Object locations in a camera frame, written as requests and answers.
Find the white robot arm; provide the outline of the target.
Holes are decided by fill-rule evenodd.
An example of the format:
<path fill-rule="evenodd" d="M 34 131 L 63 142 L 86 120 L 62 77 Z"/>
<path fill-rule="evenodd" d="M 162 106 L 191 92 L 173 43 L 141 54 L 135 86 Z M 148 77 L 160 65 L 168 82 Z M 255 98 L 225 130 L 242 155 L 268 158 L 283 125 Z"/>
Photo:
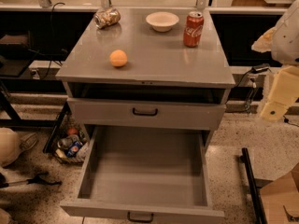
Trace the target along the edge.
<path fill-rule="evenodd" d="M 277 121 L 299 98 L 299 0 L 295 0 L 273 28 L 251 46 L 257 52 L 271 52 L 281 68 L 268 78 L 259 115 Z"/>

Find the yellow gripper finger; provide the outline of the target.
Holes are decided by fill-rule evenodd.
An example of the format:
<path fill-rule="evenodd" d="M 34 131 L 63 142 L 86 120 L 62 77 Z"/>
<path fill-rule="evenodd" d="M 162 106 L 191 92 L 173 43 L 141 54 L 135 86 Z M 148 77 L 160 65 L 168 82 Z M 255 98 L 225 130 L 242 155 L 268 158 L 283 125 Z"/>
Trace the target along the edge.
<path fill-rule="evenodd" d="M 272 37 L 275 32 L 275 28 L 272 27 L 261 35 L 251 46 L 251 49 L 257 52 L 265 53 L 271 50 Z"/>
<path fill-rule="evenodd" d="M 274 75 L 260 111 L 267 121 L 278 121 L 299 98 L 299 67 L 284 65 Z"/>

